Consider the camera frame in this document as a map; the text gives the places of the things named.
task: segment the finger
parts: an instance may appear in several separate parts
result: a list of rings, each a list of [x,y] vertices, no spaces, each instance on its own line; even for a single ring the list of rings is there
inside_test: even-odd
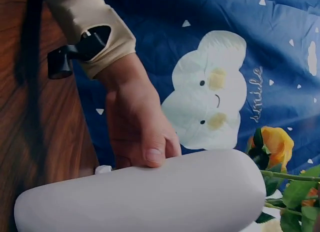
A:
[[[141,121],[141,149],[145,165],[160,167],[166,159],[166,139],[161,127],[157,126],[151,116],[144,116]]]
[[[181,146],[179,142],[179,138],[176,133],[172,133],[171,136],[167,137],[165,140],[165,157],[177,157],[181,156]]]

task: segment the beige sleeve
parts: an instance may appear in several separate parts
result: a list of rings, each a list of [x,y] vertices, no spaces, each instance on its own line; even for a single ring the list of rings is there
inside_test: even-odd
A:
[[[135,36],[104,0],[45,1],[69,44],[78,43],[90,28],[103,25],[111,28],[106,47],[90,61],[81,63],[90,79],[116,60],[135,53]]]

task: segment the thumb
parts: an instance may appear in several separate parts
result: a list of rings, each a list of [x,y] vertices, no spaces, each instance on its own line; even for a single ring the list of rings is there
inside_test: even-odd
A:
[[[142,127],[142,152],[145,164],[160,167],[166,159],[166,139],[159,126]]]

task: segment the wooden floor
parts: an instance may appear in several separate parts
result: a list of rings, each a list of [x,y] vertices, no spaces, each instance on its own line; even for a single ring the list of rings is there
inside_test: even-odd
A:
[[[97,165],[75,78],[48,80],[65,42],[42,0],[0,0],[0,232],[16,231],[21,192]]]

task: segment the green leaf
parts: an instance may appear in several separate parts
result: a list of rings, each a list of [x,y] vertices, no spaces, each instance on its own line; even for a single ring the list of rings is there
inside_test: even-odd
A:
[[[299,215],[285,212],[281,215],[281,229],[283,232],[302,232],[299,224]]]
[[[264,146],[264,140],[262,138],[262,134],[261,134],[261,128],[257,128],[255,130],[255,133],[253,135],[253,143],[255,145],[255,147],[261,149]]]
[[[262,224],[262,223],[266,223],[272,219],[274,219],[275,217],[273,217],[272,215],[270,214],[267,214],[267,213],[264,213],[264,212],[261,212],[259,218],[256,219],[256,223],[257,224]]]
[[[262,146],[262,150],[263,150],[267,155],[271,155],[270,150],[268,149],[268,147],[267,147],[265,144]]]
[[[320,208],[303,206],[302,212],[302,232],[313,232]]]
[[[261,148],[252,148],[248,153],[249,157],[254,161],[260,170],[265,170],[269,164],[269,155]]]
[[[272,172],[281,172],[281,167],[282,164],[277,164],[272,168],[267,169],[267,171],[272,171]],[[266,196],[271,196],[275,193],[277,190],[278,186],[284,181],[283,178],[278,178],[278,177],[269,177],[269,176],[264,176],[264,184],[265,184],[265,189],[266,189]]]
[[[309,220],[315,221],[320,213],[320,208],[303,206],[301,208],[302,215],[308,218]]]
[[[301,220],[301,228],[302,228],[302,232],[313,232],[314,231],[314,226],[315,226],[315,221],[308,219],[305,216],[302,216],[302,220]]]
[[[320,175],[320,165],[308,169],[305,173],[301,173],[302,177],[318,177]],[[283,203],[289,208],[294,209],[301,205],[311,188],[314,188],[317,182],[313,181],[297,181],[293,180],[283,192]]]

